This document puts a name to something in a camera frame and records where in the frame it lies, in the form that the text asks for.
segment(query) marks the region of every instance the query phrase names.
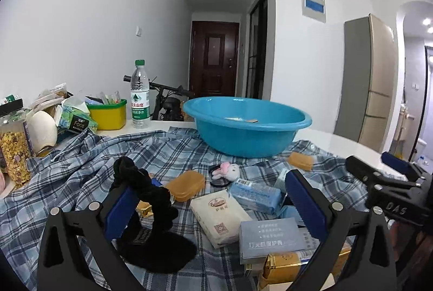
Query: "metal screw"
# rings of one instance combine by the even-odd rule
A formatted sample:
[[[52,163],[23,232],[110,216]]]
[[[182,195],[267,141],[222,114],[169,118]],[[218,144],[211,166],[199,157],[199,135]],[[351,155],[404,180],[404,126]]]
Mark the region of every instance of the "metal screw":
[[[90,210],[98,210],[100,207],[99,202],[92,202],[89,204],[89,209]]]
[[[332,209],[337,210],[337,211],[341,211],[343,210],[343,205],[340,202],[334,202],[332,203]]]
[[[382,210],[382,208],[380,208],[378,206],[374,206],[373,212],[375,212],[377,215],[381,215],[383,213],[383,210]]]
[[[60,208],[59,207],[54,207],[53,209],[50,210],[50,214],[51,215],[57,215],[60,213]]]

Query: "brown door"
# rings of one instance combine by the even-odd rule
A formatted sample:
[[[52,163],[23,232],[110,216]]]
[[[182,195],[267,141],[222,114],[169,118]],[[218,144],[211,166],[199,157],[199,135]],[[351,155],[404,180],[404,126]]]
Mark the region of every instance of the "brown door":
[[[239,24],[193,21],[190,90],[196,97],[234,96]]]

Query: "yellow basket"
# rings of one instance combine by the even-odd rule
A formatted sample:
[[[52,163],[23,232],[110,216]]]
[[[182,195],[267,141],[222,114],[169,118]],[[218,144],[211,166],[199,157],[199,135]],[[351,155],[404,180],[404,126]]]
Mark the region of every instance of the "yellow basket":
[[[117,104],[87,104],[87,108],[98,130],[119,130],[126,124],[126,99]]]

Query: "white table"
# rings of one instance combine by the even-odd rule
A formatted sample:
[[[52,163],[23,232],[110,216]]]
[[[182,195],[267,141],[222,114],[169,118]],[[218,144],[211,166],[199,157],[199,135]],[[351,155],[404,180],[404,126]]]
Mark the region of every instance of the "white table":
[[[150,127],[141,130],[141,129],[135,129],[133,127],[132,120],[127,120],[126,125],[120,130],[98,131],[97,134],[116,137],[128,133],[140,133],[140,132],[149,132],[155,130],[167,131],[171,126],[195,129],[195,123],[189,121],[151,121]],[[380,161],[379,153],[359,143],[356,143],[352,140],[348,140],[347,138],[343,138],[331,133],[325,133],[322,131],[303,129],[298,131],[295,137],[295,141],[297,140],[310,140],[316,146],[319,146],[321,149],[331,152],[337,156],[343,158],[347,158],[349,156],[356,156],[374,168],[383,170],[390,174],[400,175],[395,170],[382,164],[382,162]],[[0,199],[7,196],[14,188],[14,184],[10,181],[8,176],[6,176],[6,184],[7,184],[6,189],[0,194]]]

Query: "plaid shirt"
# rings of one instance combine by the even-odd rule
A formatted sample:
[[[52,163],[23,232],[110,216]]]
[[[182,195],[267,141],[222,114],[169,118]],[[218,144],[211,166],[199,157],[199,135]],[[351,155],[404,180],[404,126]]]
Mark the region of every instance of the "plaid shirt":
[[[40,240],[51,208],[64,212],[82,210],[90,202],[103,201],[113,182],[113,163],[128,156],[139,168],[166,183],[186,170],[196,170],[206,177],[205,189],[197,196],[219,191],[210,186],[208,169],[223,161],[237,163],[241,177],[253,182],[274,185],[282,169],[293,169],[285,158],[296,151],[314,156],[313,170],[304,175],[323,184],[323,193],[347,208],[365,210],[366,189],[344,168],[344,159],[319,149],[309,141],[292,143],[284,153],[273,158],[245,159],[226,156],[204,142],[193,129],[170,129],[102,137],[84,132],[68,142],[62,150],[53,150],[44,158],[29,159],[32,179],[5,200],[0,200],[0,248],[12,268],[27,285],[36,290],[36,272]],[[172,231],[194,241],[196,258],[173,275],[152,274],[128,264],[146,290],[256,290],[255,281],[243,276],[239,263],[239,245],[214,249],[189,209],[190,201],[175,206],[179,217]],[[258,220],[269,216],[248,211]],[[142,219],[151,227],[152,218]],[[107,287],[90,249],[80,239],[84,257],[96,282]]]

